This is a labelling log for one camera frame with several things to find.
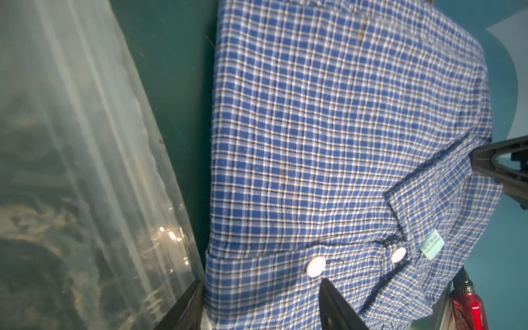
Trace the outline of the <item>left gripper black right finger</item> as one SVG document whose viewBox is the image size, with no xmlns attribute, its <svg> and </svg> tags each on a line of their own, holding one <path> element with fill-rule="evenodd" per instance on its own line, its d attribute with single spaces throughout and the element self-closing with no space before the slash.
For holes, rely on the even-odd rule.
<svg viewBox="0 0 528 330">
<path fill-rule="evenodd" d="M 322 330 L 369 330 L 329 279 L 322 279 L 319 289 Z"/>
</svg>

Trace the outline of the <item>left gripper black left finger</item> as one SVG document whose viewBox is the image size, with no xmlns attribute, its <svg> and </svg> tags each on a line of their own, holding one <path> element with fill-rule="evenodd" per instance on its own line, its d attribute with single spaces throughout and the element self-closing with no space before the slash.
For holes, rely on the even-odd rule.
<svg viewBox="0 0 528 330">
<path fill-rule="evenodd" d="M 154 330 L 199 330 L 204 312 L 204 284 L 196 280 L 170 308 Z"/>
</svg>

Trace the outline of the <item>clear plastic vacuum bag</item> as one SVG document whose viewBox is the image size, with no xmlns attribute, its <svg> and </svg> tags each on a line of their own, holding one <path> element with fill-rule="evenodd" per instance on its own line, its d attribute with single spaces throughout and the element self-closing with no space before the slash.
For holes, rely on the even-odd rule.
<svg viewBox="0 0 528 330">
<path fill-rule="evenodd" d="M 108 1 L 1 2 L 1 328 L 155 329 L 203 276 Z"/>
</svg>

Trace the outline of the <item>blue checked shirt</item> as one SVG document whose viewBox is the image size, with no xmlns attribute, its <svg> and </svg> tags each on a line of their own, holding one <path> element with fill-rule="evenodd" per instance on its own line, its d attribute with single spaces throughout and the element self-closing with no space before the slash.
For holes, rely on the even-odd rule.
<svg viewBox="0 0 528 330">
<path fill-rule="evenodd" d="M 214 329 L 430 316 L 502 193 L 485 55 L 426 1 L 221 1 L 206 304 Z"/>
</svg>

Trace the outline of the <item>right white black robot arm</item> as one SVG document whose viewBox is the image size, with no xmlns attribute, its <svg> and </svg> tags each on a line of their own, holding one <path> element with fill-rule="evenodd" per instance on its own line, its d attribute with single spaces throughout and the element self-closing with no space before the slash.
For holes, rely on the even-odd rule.
<svg viewBox="0 0 528 330">
<path fill-rule="evenodd" d="M 520 169 L 512 169 L 499 162 L 502 155 L 510 154 Z M 504 194 L 527 210 L 527 136 L 494 142 L 471 152 L 472 169 L 503 185 Z"/>
</svg>

